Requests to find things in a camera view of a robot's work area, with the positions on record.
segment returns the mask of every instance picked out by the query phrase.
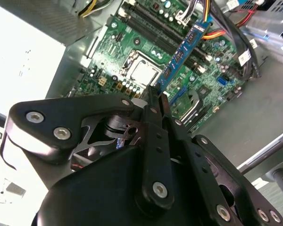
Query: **blue memory module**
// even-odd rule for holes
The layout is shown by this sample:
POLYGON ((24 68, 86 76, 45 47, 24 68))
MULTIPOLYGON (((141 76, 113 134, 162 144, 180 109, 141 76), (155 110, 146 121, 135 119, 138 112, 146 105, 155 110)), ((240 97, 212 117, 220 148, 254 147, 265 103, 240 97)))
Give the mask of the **blue memory module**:
POLYGON ((184 64, 185 60, 191 54, 193 49, 198 45, 199 41, 207 32, 210 25, 211 24, 209 22, 198 20, 189 30, 188 34, 177 48, 167 67, 165 67, 154 85, 158 89, 159 95, 166 89, 170 81, 176 76, 177 71, 184 64))

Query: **black cable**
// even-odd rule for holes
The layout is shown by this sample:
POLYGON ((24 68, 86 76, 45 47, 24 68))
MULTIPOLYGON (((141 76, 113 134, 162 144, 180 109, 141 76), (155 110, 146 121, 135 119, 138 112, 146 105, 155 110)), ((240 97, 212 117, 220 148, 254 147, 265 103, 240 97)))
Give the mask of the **black cable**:
POLYGON ((88 3, 88 5, 85 6, 85 8, 83 8, 83 9, 79 12, 78 15, 80 16, 80 15, 82 15, 84 12, 86 12, 86 11, 88 10, 89 6, 90 6, 92 3, 93 3, 93 0, 90 1, 90 2, 88 3))
POLYGON ((227 17, 224 16, 215 0, 211 0, 210 13, 214 21, 226 32, 226 34, 233 41, 237 54, 240 56, 249 49, 251 59, 248 60, 243 66, 243 74, 238 77, 239 80, 246 81, 251 76, 260 77, 259 66, 254 49, 245 35, 240 29, 227 17))

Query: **silver bolt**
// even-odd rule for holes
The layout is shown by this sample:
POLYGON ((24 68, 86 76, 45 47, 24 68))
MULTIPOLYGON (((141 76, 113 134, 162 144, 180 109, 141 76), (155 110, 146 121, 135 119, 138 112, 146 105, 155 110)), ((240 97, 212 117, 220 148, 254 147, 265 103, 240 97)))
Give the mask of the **silver bolt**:
POLYGON ((175 119, 177 125, 181 126, 182 122, 179 119, 175 119))
POLYGON ((276 222, 281 223, 281 219, 279 218, 279 216, 278 216, 275 212, 273 212, 272 210, 270 211, 270 215, 272 215, 272 218, 273 218, 276 222))
POLYGON ((166 189, 166 186, 164 186, 162 183, 156 181, 153 184, 153 191, 159 198, 166 198, 168 195, 168 190, 166 189))
POLYGON ((129 103, 128 101, 126 101, 126 100, 122 100, 122 102, 123 102, 123 104, 125 104, 125 105, 130 105, 130 103, 129 103))
POLYGON ((117 23, 112 23, 112 24, 111 24, 111 27, 112 27, 112 28, 116 28, 116 27, 117 27, 117 23))
POLYGON ((265 222, 268 222, 268 221, 269 221, 268 216, 266 215, 265 212, 263 212, 262 210, 258 209, 258 213, 259 213, 259 216, 260 216, 265 222))
POLYGON ((151 109, 152 112, 157 113, 155 108, 151 107, 150 109, 151 109))
POLYGON ((223 205, 217 205, 216 210, 223 220, 230 221, 231 215, 223 205))
POLYGON ((53 135, 55 135, 55 137, 59 140, 68 140, 71 136, 71 133, 64 127, 58 127, 54 129, 53 135))
POLYGON ((194 76, 190 76, 190 81, 195 81, 195 77, 194 76))
POLYGON ((44 121, 44 116, 39 112, 29 112, 26 114, 26 119, 33 123, 40 123, 44 121))
POLYGON ((207 141, 205 138, 203 138, 203 137, 201 138, 201 141, 202 141, 204 144, 206 144, 206 145, 208 144, 208 141, 207 141))

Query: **ram slot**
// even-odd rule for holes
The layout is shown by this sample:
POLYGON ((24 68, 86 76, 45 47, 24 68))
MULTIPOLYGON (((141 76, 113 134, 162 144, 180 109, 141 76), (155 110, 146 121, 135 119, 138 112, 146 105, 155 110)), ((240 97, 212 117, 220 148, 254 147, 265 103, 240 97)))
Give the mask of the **ram slot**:
MULTIPOLYGON (((132 7, 132 5, 130 5, 129 3, 124 2, 123 7, 132 10, 135 14, 140 16, 143 20, 147 21, 149 24, 154 26, 156 29, 161 30, 167 37, 169 37, 171 40, 173 40, 178 45, 183 41, 184 39, 183 36, 179 35, 172 28, 170 28, 165 23, 158 20, 154 15, 152 15, 141 4, 135 3, 134 7, 132 7)), ((194 48, 194 50, 192 51, 192 55, 200 58, 203 62, 206 61, 206 53, 197 47, 194 48)))
MULTIPOLYGON (((145 24, 141 23, 138 19, 131 16, 126 20, 126 23, 133 30, 142 34, 146 39, 153 42, 155 45, 157 45, 157 47, 161 48, 169 55, 173 55, 175 53, 177 49, 176 46, 172 45, 171 43, 168 43, 168 41, 163 39, 162 37, 157 36, 153 31, 148 29, 145 24)), ((193 59, 188 58, 185 61, 184 65, 190 68, 191 70, 194 70, 194 63, 195 61, 193 59)))

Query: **capacitor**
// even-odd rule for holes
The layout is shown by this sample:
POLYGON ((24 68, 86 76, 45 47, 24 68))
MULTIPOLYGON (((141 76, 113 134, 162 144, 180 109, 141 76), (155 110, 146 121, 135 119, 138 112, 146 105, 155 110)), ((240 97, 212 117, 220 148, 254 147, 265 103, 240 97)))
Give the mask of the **capacitor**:
POLYGON ((221 41, 219 42, 219 45, 220 45, 220 46, 224 46, 224 45, 225 45, 225 41, 224 41, 224 40, 221 40, 221 41))
POLYGON ((219 48, 219 42, 215 42, 215 43, 214 43, 214 47, 215 47, 215 48, 219 48))
POLYGON ((117 80, 118 80, 118 77, 117 77, 116 75, 113 75, 113 76, 112 76, 112 80, 113 80, 113 81, 117 81, 117 80))
POLYGON ((165 8, 170 8, 171 7, 171 2, 170 1, 166 1, 164 6, 165 6, 165 8))

